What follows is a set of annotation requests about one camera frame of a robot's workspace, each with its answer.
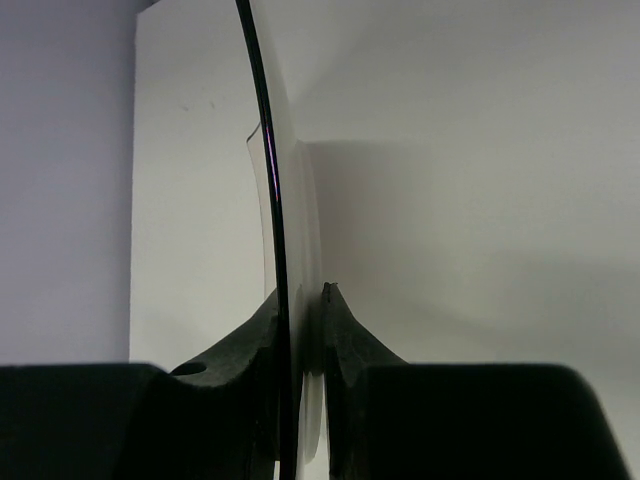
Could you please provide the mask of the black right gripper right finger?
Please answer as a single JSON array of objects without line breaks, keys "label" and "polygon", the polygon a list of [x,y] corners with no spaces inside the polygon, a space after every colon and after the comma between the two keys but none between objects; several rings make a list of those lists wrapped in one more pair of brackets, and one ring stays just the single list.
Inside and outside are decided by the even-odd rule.
[{"label": "black right gripper right finger", "polygon": [[411,364],[322,293],[334,479],[626,479],[591,386],[557,364]]}]

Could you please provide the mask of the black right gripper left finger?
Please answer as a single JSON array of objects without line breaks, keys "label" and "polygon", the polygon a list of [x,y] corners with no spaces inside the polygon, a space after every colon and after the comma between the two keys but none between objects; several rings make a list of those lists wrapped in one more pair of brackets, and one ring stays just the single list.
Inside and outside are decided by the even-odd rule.
[{"label": "black right gripper left finger", "polygon": [[172,371],[6,366],[5,479],[269,479],[277,439],[277,299]]}]

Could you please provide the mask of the white square plate black rim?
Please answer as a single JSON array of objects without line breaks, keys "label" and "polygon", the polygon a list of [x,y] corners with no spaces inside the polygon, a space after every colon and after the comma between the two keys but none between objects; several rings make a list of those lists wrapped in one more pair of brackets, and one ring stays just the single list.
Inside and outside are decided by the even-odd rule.
[{"label": "white square plate black rim", "polygon": [[294,131],[290,103],[266,10],[236,4],[255,85],[273,243],[280,344],[280,471],[300,479],[314,457],[322,418],[323,289],[315,182],[306,145]]}]

